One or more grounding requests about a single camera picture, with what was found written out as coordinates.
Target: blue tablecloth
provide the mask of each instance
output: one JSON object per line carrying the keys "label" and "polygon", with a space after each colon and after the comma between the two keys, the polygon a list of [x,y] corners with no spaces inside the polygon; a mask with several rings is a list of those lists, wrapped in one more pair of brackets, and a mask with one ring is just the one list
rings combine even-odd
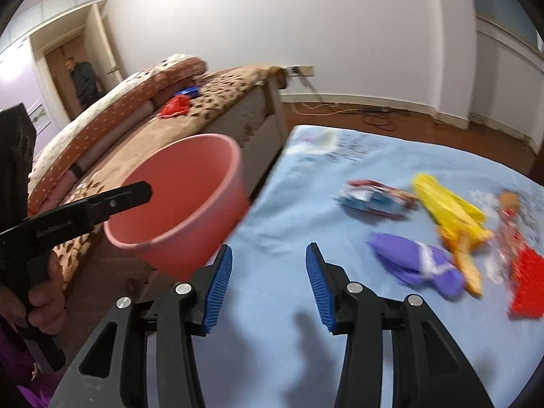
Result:
{"label": "blue tablecloth", "polygon": [[[406,221],[377,218],[339,205],[347,180],[371,179],[413,191],[415,174],[434,175],[482,208],[497,225],[496,194],[517,191],[524,232],[542,253],[544,189],[501,164],[448,147],[353,130],[298,126],[243,222],[228,238],[232,277],[219,323],[195,355],[208,408],[332,408],[346,336],[321,324],[306,275],[305,250],[317,242],[325,259],[377,295],[402,300],[413,290],[390,276],[365,242],[372,231],[440,246],[420,205]],[[434,288],[418,290],[458,342],[496,408],[507,408],[544,355],[544,323],[508,319],[511,294],[485,276],[483,298],[463,293],[455,302]],[[392,401],[391,340],[384,332],[382,408]]]}

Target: doorway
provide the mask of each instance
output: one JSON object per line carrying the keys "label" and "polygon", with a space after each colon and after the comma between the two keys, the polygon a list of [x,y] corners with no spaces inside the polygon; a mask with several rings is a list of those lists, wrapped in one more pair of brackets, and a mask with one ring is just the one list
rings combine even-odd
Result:
{"label": "doorway", "polygon": [[58,113],[66,126],[82,112],[66,59],[88,62],[104,96],[123,81],[102,23],[103,3],[70,11],[29,36],[34,68],[48,111]]}

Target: person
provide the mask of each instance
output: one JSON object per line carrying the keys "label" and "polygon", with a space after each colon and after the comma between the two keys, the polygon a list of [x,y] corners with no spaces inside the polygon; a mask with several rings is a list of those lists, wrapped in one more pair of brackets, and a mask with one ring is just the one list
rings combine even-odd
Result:
{"label": "person", "polygon": [[[58,334],[66,324],[63,275],[55,254],[49,260],[50,279],[32,288],[28,298],[36,308],[28,321],[48,335]],[[6,286],[0,284],[0,362],[33,408],[47,408],[61,377],[40,375],[33,379],[34,359],[14,330],[17,319],[26,315],[24,305]]]}
{"label": "person", "polygon": [[98,81],[96,73],[92,70],[91,63],[86,61],[78,63],[73,57],[68,58],[65,65],[72,77],[80,105],[83,110],[86,110],[100,99],[99,90],[96,87]]}

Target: silver screw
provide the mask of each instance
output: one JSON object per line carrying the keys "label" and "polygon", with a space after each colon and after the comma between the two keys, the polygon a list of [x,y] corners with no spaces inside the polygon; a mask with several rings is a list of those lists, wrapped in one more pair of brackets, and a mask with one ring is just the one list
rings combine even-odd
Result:
{"label": "silver screw", "polygon": [[423,304],[423,299],[417,294],[411,294],[408,296],[408,303],[414,307],[420,307]]}
{"label": "silver screw", "polygon": [[117,308],[127,308],[132,303],[129,297],[122,297],[117,301]]}
{"label": "silver screw", "polygon": [[192,290],[192,287],[190,284],[179,284],[176,287],[176,293],[178,294],[187,294],[187,293],[190,293],[191,290]]}
{"label": "silver screw", "polygon": [[347,291],[353,294],[361,293],[363,291],[363,286],[358,282],[350,282],[346,286]]}

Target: purple clothing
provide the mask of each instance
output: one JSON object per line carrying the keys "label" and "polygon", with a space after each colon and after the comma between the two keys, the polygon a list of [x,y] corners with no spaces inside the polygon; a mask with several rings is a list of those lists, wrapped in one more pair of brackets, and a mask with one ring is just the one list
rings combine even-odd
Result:
{"label": "purple clothing", "polygon": [[21,349],[20,345],[13,342],[11,335],[17,334],[13,332],[8,335],[5,331],[10,328],[5,328],[6,325],[0,325],[0,362],[32,407],[47,408],[61,376],[39,375],[32,380],[34,358],[28,350]]}

